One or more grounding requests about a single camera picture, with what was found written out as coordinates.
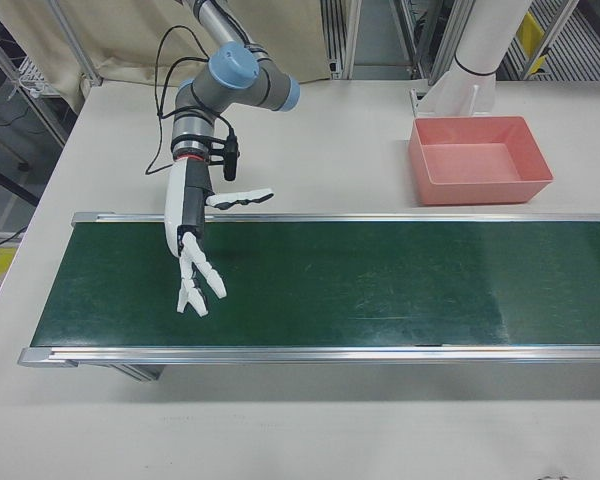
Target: pink tray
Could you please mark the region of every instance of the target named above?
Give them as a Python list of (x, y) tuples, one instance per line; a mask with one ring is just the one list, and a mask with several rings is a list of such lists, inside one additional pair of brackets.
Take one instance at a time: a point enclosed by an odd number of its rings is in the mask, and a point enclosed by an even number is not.
[(522, 117), (417, 118), (409, 158), (424, 205), (524, 203), (553, 180)]

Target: aluminum frame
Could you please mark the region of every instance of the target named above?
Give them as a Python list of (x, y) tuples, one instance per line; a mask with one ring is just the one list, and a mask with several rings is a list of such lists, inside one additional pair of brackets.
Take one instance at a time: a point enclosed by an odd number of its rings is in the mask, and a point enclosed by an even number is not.
[(404, 346), (404, 347), (29, 347), (24, 366), (244, 365), (321, 363), (600, 362), (600, 346)]
[(89, 82), (91, 83), (92, 87), (99, 87), (100, 85), (102, 85), (102, 77), (96, 71), (96, 68), (94, 67), (93, 62), (91, 61), (91, 58), (89, 58), (89, 55), (80, 43), (80, 40), (78, 40), (78, 36), (73, 30), (73, 27), (67, 19), (67, 16), (62, 11), (60, 4), (57, 0), (46, 0), (46, 2), (47, 6), (51, 10), (51, 13), (56, 19), (60, 30), (62, 30), (62, 33), (66, 38), (67, 43), (69, 44), (69, 48), (71, 49), (73, 56), (80, 65), (82, 72), (89, 79)]
[[(245, 213), (212, 214), (208, 222), (600, 222), (600, 213), (527, 213), (527, 214), (411, 214), (411, 213)], [(76, 223), (155, 223), (164, 221), (161, 214), (117, 214), (112, 212), (77, 212)]]
[(344, 50), (347, 43), (344, 0), (321, 0), (322, 32), (327, 48), (331, 79), (339, 80), (344, 71)]

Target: white table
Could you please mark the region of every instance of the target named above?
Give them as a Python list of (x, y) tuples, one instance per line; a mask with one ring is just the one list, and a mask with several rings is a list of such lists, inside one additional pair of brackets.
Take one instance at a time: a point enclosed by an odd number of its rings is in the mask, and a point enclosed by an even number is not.
[[(600, 83), (499, 84), (495, 113), (527, 118), (555, 181), (453, 209), (417, 207), (407, 90), (322, 82), (291, 113), (232, 107), (241, 165), (216, 190), (273, 187), (254, 213), (600, 213)], [(91, 92), (0, 292), (0, 478), (600, 478), (600, 365), (170, 367), (151, 385), (17, 366), (73, 213), (162, 211), (154, 123), (148, 87)]]

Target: robotic hand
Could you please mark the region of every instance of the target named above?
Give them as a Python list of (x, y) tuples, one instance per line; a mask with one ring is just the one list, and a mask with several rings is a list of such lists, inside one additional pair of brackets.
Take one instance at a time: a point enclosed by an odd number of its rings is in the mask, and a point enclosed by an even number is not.
[[(180, 263), (177, 310), (184, 312), (189, 303), (204, 316), (208, 308), (199, 276), (205, 278), (218, 298), (227, 295), (222, 278), (204, 253), (205, 206), (226, 210), (273, 197), (271, 189), (214, 194), (209, 166), (222, 163), (225, 180), (232, 181), (240, 155), (232, 127), (226, 140), (214, 138), (215, 121), (224, 120), (221, 114), (232, 103), (291, 110), (300, 97), (300, 87), (295, 79), (280, 72), (262, 46), (252, 41), (225, 0), (183, 1), (221, 45), (204, 70), (184, 82), (176, 96), (171, 141), (175, 163), (169, 175), (164, 220), (167, 244)], [(222, 144), (223, 148), (213, 148), (214, 144)], [(223, 161), (212, 161), (214, 155)]]

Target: black wire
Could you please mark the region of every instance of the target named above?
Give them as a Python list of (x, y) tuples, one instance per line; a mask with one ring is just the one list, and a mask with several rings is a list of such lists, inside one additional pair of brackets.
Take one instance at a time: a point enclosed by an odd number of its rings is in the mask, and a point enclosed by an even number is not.
[(231, 24), (231, 26), (233, 26), (233, 28), (236, 29), (236, 31), (238, 32), (238, 36), (242, 40), (242, 43), (244, 43), (245, 45), (249, 44), (249, 35), (247, 35), (247, 32), (244, 31), (244, 29), (240, 26), (238, 21), (235, 18), (233, 18), (233, 16), (231, 16), (231, 14), (229, 14), (229, 12), (227, 12), (224, 8), (222, 8), (218, 4), (218, 2), (216, 2), (216, 0), (209, 0), (209, 1), (211, 2), (211, 4), (214, 7), (216, 7), (216, 9), (225, 18), (225, 20), (227, 22), (229, 22)]
[(0, 127), (10, 127), (11, 125), (14, 124), (14, 122), (16, 122), (17, 120), (20, 120), (21, 118), (24, 118), (27, 116), (27, 113), (29, 113), (29, 110), (31, 109), (31, 107), (27, 106), (27, 108), (24, 109), (24, 112), (21, 113), (20, 115), (18, 115), (17, 117), (11, 119), (9, 122), (7, 123), (0, 123)]
[(160, 168), (156, 168), (154, 170), (151, 170), (153, 168), (153, 165), (156, 163), (156, 161), (158, 160), (158, 157), (160, 156), (160, 152), (162, 151), (162, 120), (163, 120), (163, 112), (162, 109), (164, 108), (164, 98), (166, 95), (166, 90), (167, 90), (167, 85), (169, 84), (168, 80), (171, 78), (171, 74), (173, 73), (173, 69), (179, 65), (180, 60), (182, 59), (178, 59), (176, 60), (171, 67), (169, 68), (169, 72), (167, 72), (167, 76), (165, 77), (165, 82), (162, 85), (162, 96), (161, 96), (161, 102), (158, 103), (158, 65), (160, 63), (160, 54), (162, 53), (162, 47), (164, 46), (165, 41), (167, 40), (167, 37), (169, 36), (169, 34), (171, 32), (173, 32), (174, 30), (177, 29), (183, 29), (186, 30), (187, 32), (189, 32), (192, 36), (193, 39), (196, 42), (196, 45), (198, 45), (198, 48), (200, 49), (200, 51), (202, 52), (202, 54), (206, 57), (206, 59), (203, 58), (198, 58), (198, 57), (183, 57), (183, 58), (187, 58), (187, 59), (191, 59), (191, 61), (193, 61), (193, 59), (196, 59), (196, 61), (208, 61), (209, 60), (209, 54), (207, 53), (207, 51), (204, 49), (204, 47), (202, 46), (202, 44), (200, 43), (200, 40), (198, 39), (198, 36), (195, 34), (195, 32), (193, 30), (191, 30), (189, 27), (186, 27), (184, 25), (175, 25), (171, 28), (169, 28), (164, 35), (162, 35), (162, 38), (160, 39), (160, 45), (158, 46), (158, 52), (156, 53), (156, 61), (154, 64), (154, 68), (153, 68), (153, 99), (155, 101), (155, 105), (156, 105), (156, 116), (158, 117), (158, 133), (160, 135), (160, 138), (158, 139), (158, 149), (156, 151), (156, 154), (154, 155), (153, 159), (151, 160), (151, 162), (149, 163), (149, 165), (147, 165), (147, 168), (144, 171), (145, 175), (153, 175), (154, 173), (158, 173), (162, 170), (166, 170), (167, 168), (171, 167), (172, 164), (169, 165), (165, 165), (162, 166)]
[(16, 233), (14, 233), (13, 235), (11, 235), (6, 240), (0, 241), (0, 245), (4, 245), (5, 243), (10, 242), (14, 238), (16, 238), (18, 235), (20, 235), (22, 232), (24, 232), (27, 229), (27, 227), (22, 227), (20, 230), (18, 230)]
[[(229, 123), (229, 120), (227, 120), (226, 118), (224, 118), (220, 112), (216, 112), (212, 109), (210, 109), (209, 107), (207, 107), (204, 103), (202, 103), (202, 100), (200, 100), (200, 98), (198, 97), (198, 95), (196, 95), (196, 92), (193, 91), (193, 82), (191, 82), (189, 84), (189, 90), (191, 91), (191, 95), (193, 96), (193, 98), (196, 100), (196, 102), (198, 102), (198, 105), (200, 105), (201, 109), (203, 111), (206, 111), (207, 113), (209, 113), (210, 115), (213, 115), (214, 117), (217, 117), (218, 119), (220, 119), (222, 122), (224, 122), (224, 124), (227, 126), (227, 128), (229, 129), (229, 135), (233, 136), (234, 135), (234, 130), (233, 130), (233, 126), (231, 125), (231, 123)], [(196, 107), (189, 107), (192, 110), (197, 110)]]

